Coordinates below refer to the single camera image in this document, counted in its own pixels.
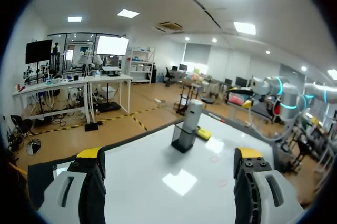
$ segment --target office chair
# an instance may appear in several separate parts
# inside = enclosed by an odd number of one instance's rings
[[[11,115],[11,120],[22,137],[24,137],[24,134],[26,133],[29,138],[29,143],[26,148],[27,154],[35,155],[41,148],[41,141],[39,139],[31,139],[29,136],[28,132],[33,126],[32,120],[22,120],[21,117],[17,115]]]
[[[171,79],[174,78],[173,75],[170,74],[169,69],[166,67],[166,81],[165,81],[165,87],[170,87]]]

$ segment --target yellow black tape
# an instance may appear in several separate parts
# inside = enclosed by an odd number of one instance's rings
[[[134,115],[132,115],[132,114],[130,114],[130,117],[134,120],[134,121],[136,121],[145,131],[148,131],[148,129],[146,128],[146,126],[142,123],[142,122],[140,122]]]
[[[139,112],[134,112],[134,113],[131,113],[130,115],[127,114],[127,115],[121,115],[121,116],[117,116],[117,117],[113,117],[113,118],[109,118],[109,119],[104,119],[104,120],[99,120],[98,122],[106,122],[106,121],[113,121],[113,120],[117,120],[117,119],[121,119],[121,118],[124,118],[124,117],[132,117],[139,125],[141,125],[142,128],[144,128],[144,130],[148,131],[146,126],[144,126],[144,124],[142,124],[138,119],[136,119],[133,115],[135,114],[140,114],[140,113],[143,113],[143,112],[149,112],[149,111],[153,111],[153,110],[157,110],[157,109],[160,109],[164,106],[158,106],[158,107],[155,107],[155,108],[151,108],[151,109],[146,109],[146,110],[143,110],[143,111],[139,111]],[[44,134],[44,133],[51,133],[51,132],[56,132],[56,131],[62,131],[62,130],[68,130],[68,129],[71,129],[71,128],[78,128],[80,126],[85,126],[85,124],[78,124],[78,125],[72,125],[72,126],[67,126],[67,127],[63,127],[63,128],[57,128],[57,129],[52,129],[52,130],[47,130],[47,131],[43,131],[43,132],[39,132],[39,133],[33,133],[31,132],[31,136],[35,136],[35,135],[40,135],[40,134]]]

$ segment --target monitor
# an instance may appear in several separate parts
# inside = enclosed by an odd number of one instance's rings
[[[225,79],[225,84],[232,86],[233,80],[226,78]]]
[[[237,77],[235,81],[235,85],[240,86],[240,87],[247,87],[247,83],[248,83],[248,80],[241,78],[241,77]]]
[[[26,64],[51,59],[53,40],[36,41],[26,45]]]
[[[125,55],[128,46],[127,38],[100,36],[97,45],[97,54]]]
[[[187,71],[187,65],[179,64],[179,70]]]

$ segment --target ceiling light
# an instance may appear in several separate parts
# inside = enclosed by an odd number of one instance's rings
[[[81,22],[82,17],[68,17],[68,22]]]
[[[328,74],[332,77],[332,79],[337,80],[337,70],[328,70]]]
[[[256,34],[255,25],[249,23],[234,22],[236,30],[240,33]]]
[[[121,12],[119,12],[117,14],[117,16],[128,17],[128,18],[133,18],[133,17],[135,17],[137,15],[139,15],[138,12],[132,12],[132,11],[129,11],[127,9],[123,9]]]

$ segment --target ceiling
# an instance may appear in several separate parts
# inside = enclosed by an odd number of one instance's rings
[[[289,60],[297,58],[298,66],[311,65],[324,75],[328,69],[337,69],[335,43],[311,0],[198,1],[221,29],[193,0],[33,0],[32,4],[50,30],[77,27],[126,30],[131,26],[152,27],[159,22],[174,21],[184,27],[184,35],[170,35],[177,41],[182,42],[185,35],[196,35],[195,43],[207,44],[217,35],[219,46],[254,54],[270,50],[271,60],[278,58],[292,65]],[[140,15],[117,16],[124,8]],[[68,16],[82,16],[83,20],[68,23]],[[234,21],[255,24],[256,35],[236,32]]]

